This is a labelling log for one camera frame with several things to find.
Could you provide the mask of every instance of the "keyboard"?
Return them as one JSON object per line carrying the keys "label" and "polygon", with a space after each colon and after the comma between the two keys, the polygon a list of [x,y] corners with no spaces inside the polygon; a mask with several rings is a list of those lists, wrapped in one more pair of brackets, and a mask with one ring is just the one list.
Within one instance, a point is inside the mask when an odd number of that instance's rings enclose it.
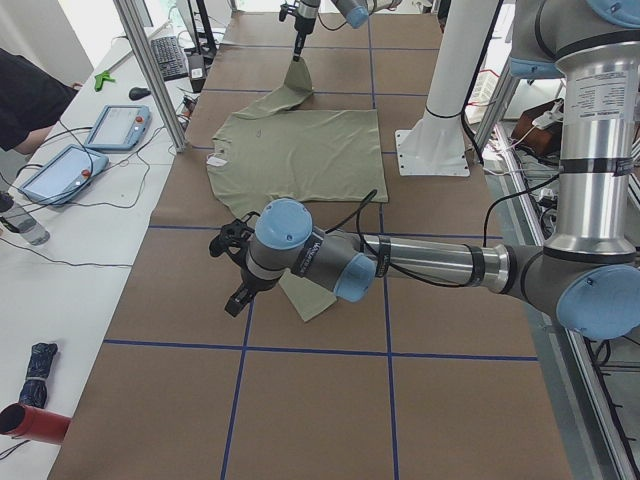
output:
{"label": "keyboard", "polygon": [[151,51],[160,66],[165,81],[189,76],[184,54],[178,45],[178,37],[161,37],[151,40]]}

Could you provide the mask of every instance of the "green object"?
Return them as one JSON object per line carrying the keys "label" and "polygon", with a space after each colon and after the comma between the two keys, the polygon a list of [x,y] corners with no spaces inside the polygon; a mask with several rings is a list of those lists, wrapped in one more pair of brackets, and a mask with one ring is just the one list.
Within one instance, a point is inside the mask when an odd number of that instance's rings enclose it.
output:
{"label": "green object", "polygon": [[114,82],[116,81],[115,78],[111,78],[111,75],[109,74],[109,70],[105,70],[102,73],[99,73],[98,75],[96,75],[95,77],[93,77],[96,79],[96,84],[94,85],[93,89],[96,92],[99,92],[100,90],[102,90],[102,85],[104,84],[104,82]]}
{"label": "green object", "polygon": [[[375,188],[374,201],[388,201],[377,112],[290,111],[312,94],[304,60],[291,62],[284,85],[231,114],[214,135],[209,179],[237,218],[283,197],[359,202]],[[305,321],[336,301],[289,273],[280,286]]]}

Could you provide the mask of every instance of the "shirt tag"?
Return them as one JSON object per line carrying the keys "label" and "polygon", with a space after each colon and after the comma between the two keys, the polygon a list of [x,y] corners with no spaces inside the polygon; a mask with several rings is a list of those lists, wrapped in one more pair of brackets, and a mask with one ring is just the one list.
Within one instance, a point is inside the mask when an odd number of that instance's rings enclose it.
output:
{"label": "shirt tag", "polygon": [[226,164],[227,164],[226,160],[216,157],[215,155],[209,155],[207,157],[207,165],[211,165],[212,167],[222,167]]}

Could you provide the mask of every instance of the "white table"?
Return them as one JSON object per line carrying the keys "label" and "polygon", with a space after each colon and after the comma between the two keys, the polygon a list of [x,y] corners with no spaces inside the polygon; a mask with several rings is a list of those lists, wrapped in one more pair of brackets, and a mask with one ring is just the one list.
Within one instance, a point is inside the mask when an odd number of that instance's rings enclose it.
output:
{"label": "white table", "polygon": [[[171,30],[157,36],[171,34]],[[118,39],[96,73],[113,65],[130,49],[125,39]],[[131,104],[132,87],[146,86],[135,58],[130,57],[112,76],[116,83],[105,82],[101,92],[93,89],[91,77],[62,117],[68,128],[91,126],[107,104]],[[167,82],[173,104],[177,107],[185,90],[191,90],[188,79]],[[151,123],[142,139],[146,142],[162,119],[152,96],[135,102],[149,106]],[[57,124],[51,135],[64,131]],[[79,139],[87,133],[77,133]],[[43,164],[75,143],[65,135],[45,144],[30,163]],[[54,259],[73,263],[131,264],[147,229],[149,215],[155,207],[173,162],[174,150],[166,130],[162,130],[141,155],[151,165],[143,192],[135,207],[117,209],[110,206],[64,208],[47,207],[33,215],[51,233],[51,239],[34,250]],[[109,155],[116,163],[127,154]],[[119,166],[97,178],[74,201],[79,203],[111,202],[130,205],[136,198],[146,166],[132,157],[127,166]],[[20,185],[36,170],[27,169],[15,182]],[[21,204],[26,198],[12,190]],[[19,235],[4,232],[3,238],[21,246],[29,246]],[[80,395],[111,321],[129,268],[69,267],[51,264],[36,255],[0,242],[2,287],[0,288],[0,409],[14,403],[24,381],[31,345],[55,342],[59,354],[47,381],[47,409],[73,416]],[[0,436],[0,450],[17,441]],[[0,478],[45,479],[55,461],[59,447],[30,442],[0,462]]]}

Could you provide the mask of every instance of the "red cylinder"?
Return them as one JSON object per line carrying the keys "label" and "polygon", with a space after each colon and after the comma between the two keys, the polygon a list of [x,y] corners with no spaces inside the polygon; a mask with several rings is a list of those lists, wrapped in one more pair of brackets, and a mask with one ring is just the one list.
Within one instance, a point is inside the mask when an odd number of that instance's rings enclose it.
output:
{"label": "red cylinder", "polygon": [[0,413],[0,434],[62,445],[70,418],[14,403]]}

